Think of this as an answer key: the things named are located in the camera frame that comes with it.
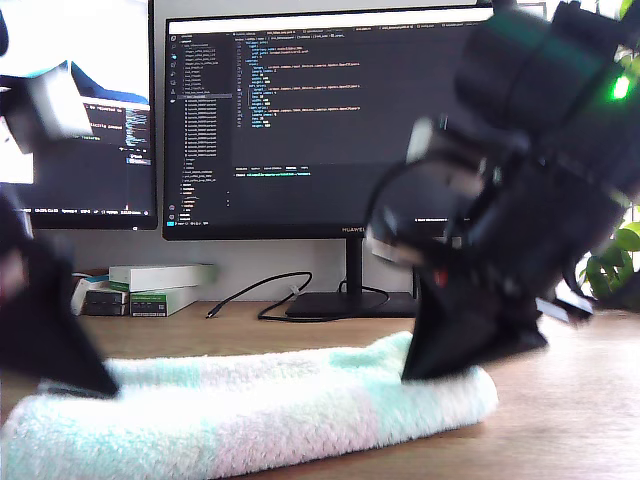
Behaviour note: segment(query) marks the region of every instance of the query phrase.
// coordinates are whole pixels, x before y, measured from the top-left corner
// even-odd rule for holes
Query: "computer monitor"
[[[546,15],[542,3],[527,8]],[[471,29],[492,12],[169,19],[164,237],[346,238],[347,285],[360,297],[357,257],[372,188],[404,160],[420,117],[445,114],[470,125],[454,75]],[[407,189],[412,195],[403,195]],[[397,191],[424,235],[441,234],[450,211],[436,189],[414,183]],[[319,298],[318,308],[344,310],[329,312],[331,301]]]
[[[12,76],[68,69],[93,135],[22,155],[0,119],[0,182],[34,228],[157,228],[153,89],[147,0],[0,0]]]

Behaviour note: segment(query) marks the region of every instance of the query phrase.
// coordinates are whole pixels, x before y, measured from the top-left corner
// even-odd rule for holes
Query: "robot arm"
[[[0,13],[0,56],[8,43]],[[92,133],[75,83],[60,69],[13,78],[0,94],[0,115],[22,153]],[[116,395],[118,386],[71,313],[68,255],[34,239],[18,207],[10,186],[0,184],[0,368],[78,387],[81,394]]]
[[[543,347],[542,312],[591,315],[588,302],[558,298],[555,287],[563,276],[575,287],[576,263],[640,192],[640,85],[614,61],[621,46],[638,44],[639,10],[636,2],[616,21],[561,3],[547,22],[501,8],[471,35],[456,92],[481,128],[418,124],[408,162],[370,203],[373,252],[420,272],[403,378]],[[463,206],[450,212],[444,239],[416,236],[402,212],[377,205],[412,168],[465,200],[451,202]]]

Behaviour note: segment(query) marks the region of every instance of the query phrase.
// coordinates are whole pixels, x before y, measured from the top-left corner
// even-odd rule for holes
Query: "towel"
[[[113,400],[41,393],[2,435],[5,480],[208,480],[380,448],[482,421],[480,367],[401,382],[411,333],[366,348],[109,359]]]

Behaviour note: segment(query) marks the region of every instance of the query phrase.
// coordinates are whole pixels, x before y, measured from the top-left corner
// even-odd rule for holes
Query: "desk surface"
[[[413,320],[260,322],[238,303],[206,320],[195,304],[169,318],[82,318],[109,357],[232,355],[365,346]],[[579,330],[544,319],[544,352],[487,366],[500,406],[483,424],[381,450],[277,469],[256,479],[638,479],[640,316],[598,314]],[[34,382],[2,379],[2,420]]]

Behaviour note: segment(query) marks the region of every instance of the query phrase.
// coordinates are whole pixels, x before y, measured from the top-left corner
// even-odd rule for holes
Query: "monitor bezel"
[[[541,6],[543,15],[547,17],[547,5],[544,2],[527,2],[519,6]],[[167,55],[167,39],[169,38],[169,26],[176,22],[191,22],[199,20],[225,20],[225,19],[252,19],[252,18],[273,18],[292,16],[315,16],[315,15],[344,15],[359,13],[377,12],[410,12],[425,10],[469,10],[469,9],[493,9],[490,3],[479,5],[433,5],[419,7],[389,7],[355,10],[316,10],[304,12],[281,12],[281,13],[261,13],[261,14],[240,14],[240,15],[216,15],[216,16],[191,16],[167,18],[165,22],[164,55]],[[164,72],[163,88],[167,85],[167,69]],[[168,98],[166,88],[164,88],[163,102],[166,112]],[[163,141],[167,143],[167,128],[163,118]],[[166,156],[163,156],[163,188],[168,190]],[[206,240],[313,240],[313,239],[347,239],[364,238],[366,228],[358,224],[271,224],[271,225],[203,225],[203,226],[173,226],[168,227],[164,220],[167,211],[167,198],[163,195],[162,202],[162,236],[167,241],[206,241]],[[419,230],[425,236],[440,236],[446,226],[446,220],[424,222],[419,224]]]
[[[151,161],[153,163],[153,210],[149,215],[93,215],[82,213],[30,213],[31,224],[36,230],[156,230],[160,219],[158,199],[158,157],[156,148],[155,115],[155,55],[154,55],[154,9],[153,0],[148,0],[147,28],[149,48],[149,127]]]

